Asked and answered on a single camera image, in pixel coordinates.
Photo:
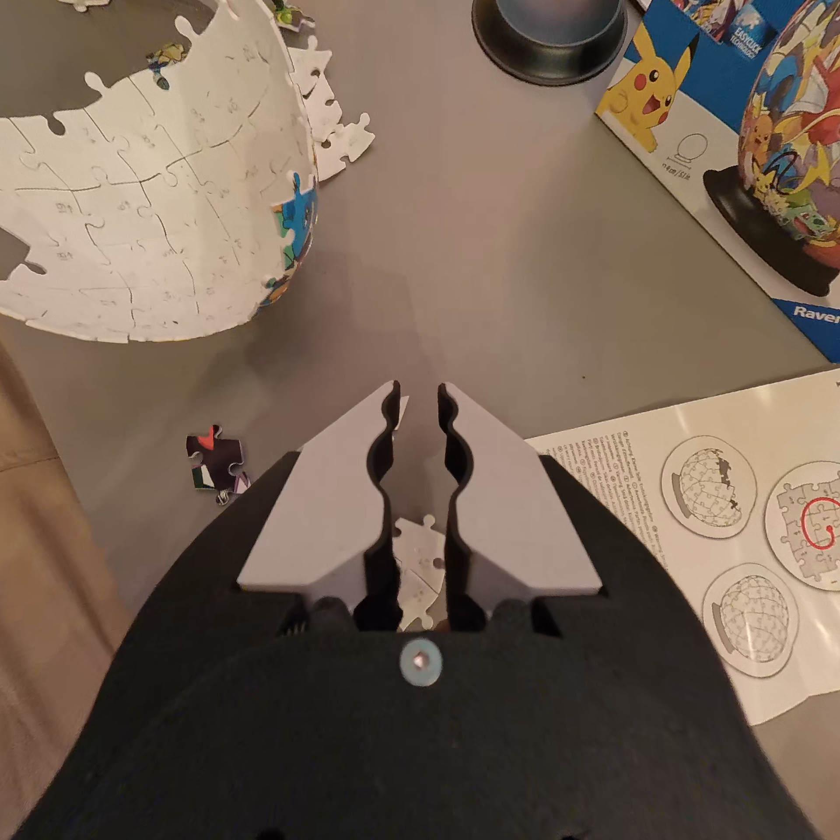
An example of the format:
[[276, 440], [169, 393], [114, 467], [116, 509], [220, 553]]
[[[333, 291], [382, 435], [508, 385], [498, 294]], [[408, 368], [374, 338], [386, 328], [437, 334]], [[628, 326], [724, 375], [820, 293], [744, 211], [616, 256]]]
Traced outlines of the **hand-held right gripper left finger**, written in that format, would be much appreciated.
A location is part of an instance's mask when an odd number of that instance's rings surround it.
[[285, 485], [237, 578], [247, 592], [297, 595], [306, 607], [340, 601], [361, 630], [403, 618], [391, 503], [401, 386], [386, 381], [297, 451]]

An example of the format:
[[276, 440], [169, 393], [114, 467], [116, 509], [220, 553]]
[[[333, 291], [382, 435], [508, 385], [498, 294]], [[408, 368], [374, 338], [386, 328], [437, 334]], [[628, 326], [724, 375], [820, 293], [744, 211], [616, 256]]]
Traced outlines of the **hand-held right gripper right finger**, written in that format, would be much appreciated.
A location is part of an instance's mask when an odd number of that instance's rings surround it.
[[448, 504], [448, 623], [478, 632], [501, 603], [597, 594], [602, 580], [538, 451], [450, 382], [437, 389]]

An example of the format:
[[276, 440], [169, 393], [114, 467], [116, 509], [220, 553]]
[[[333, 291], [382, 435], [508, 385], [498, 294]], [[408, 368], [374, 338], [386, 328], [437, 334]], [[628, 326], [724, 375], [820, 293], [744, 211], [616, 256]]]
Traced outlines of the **partly built puzzle ball shell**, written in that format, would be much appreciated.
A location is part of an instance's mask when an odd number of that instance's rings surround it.
[[267, 2], [183, 16], [180, 59], [46, 117], [2, 117], [2, 316], [76, 340], [203, 338], [278, 299], [317, 219], [315, 141]]

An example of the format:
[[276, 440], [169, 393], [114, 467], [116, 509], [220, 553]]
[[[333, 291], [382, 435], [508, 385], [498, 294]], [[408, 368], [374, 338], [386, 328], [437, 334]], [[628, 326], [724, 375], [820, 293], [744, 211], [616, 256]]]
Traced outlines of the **black red puzzle piece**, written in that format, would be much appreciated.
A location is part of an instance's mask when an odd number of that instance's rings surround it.
[[210, 426], [205, 434], [187, 435], [185, 451], [191, 461], [195, 489], [213, 492], [219, 507], [250, 488], [243, 445], [238, 438], [223, 436], [220, 425]]

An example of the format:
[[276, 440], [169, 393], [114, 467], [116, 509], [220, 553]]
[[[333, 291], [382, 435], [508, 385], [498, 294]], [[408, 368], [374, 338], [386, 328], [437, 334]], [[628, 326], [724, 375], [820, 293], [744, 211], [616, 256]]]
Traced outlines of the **puzzle instruction leaflet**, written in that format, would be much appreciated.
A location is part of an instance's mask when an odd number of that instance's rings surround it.
[[531, 437], [647, 546], [750, 724], [839, 688], [839, 373]]

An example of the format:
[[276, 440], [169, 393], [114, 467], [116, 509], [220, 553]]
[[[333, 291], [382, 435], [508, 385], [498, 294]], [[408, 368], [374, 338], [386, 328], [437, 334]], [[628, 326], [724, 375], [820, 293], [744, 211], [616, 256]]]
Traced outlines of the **heap of loose puzzle pieces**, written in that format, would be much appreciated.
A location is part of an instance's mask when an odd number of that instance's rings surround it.
[[152, 122], [160, 125], [182, 149], [197, 151], [197, 140], [186, 140], [186, 119], [176, 121], [175, 94], [182, 94], [183, 111], [191, 107], [197, 138], [210, 145], [245, 137], [245, 124], [257, 119], [279, 124], [270, 104], [288, 99], [293, 119], [305, 126], [304, 155], [313, 159], [315, 183], [354, 162], [375, 136], [370, 116], [341, 123], [342, 110], [326, 78], [332, 53], [318, 48], [314, 20], [294, 2], [217, 2], [217, 11], [201, 35], [182, 17], [175, 24], [188, 48], [168, 44], [147, 55], [147, 70], [130, 80], [149, 103]]

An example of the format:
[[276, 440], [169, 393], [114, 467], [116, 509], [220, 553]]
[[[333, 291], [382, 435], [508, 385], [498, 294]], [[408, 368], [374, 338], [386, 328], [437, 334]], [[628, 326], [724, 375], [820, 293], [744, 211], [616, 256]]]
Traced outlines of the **blue puzzle box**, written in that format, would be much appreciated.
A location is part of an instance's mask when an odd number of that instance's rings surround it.
[[839, 2], [649, 2], [595, 114], [837, 364]]

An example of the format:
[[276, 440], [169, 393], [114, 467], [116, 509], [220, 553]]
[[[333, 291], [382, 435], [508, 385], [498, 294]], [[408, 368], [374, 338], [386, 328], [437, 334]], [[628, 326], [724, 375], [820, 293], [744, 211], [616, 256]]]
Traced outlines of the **black ball stand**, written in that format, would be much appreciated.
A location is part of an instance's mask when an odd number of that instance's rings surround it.
[[623, 49], [623, 1], [474, 1], [471, 24], [486, 56], [508, 75], [563, 87], [594, 78]]

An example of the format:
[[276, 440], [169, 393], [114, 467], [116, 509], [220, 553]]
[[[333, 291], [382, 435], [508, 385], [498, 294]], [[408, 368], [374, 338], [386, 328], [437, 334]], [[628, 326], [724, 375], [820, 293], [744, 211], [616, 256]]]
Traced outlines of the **person's beige trousers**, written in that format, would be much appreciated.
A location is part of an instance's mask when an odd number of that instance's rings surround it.
[[63, 764], [129, 625], [43, 418], [1, 349], [1, 838]]

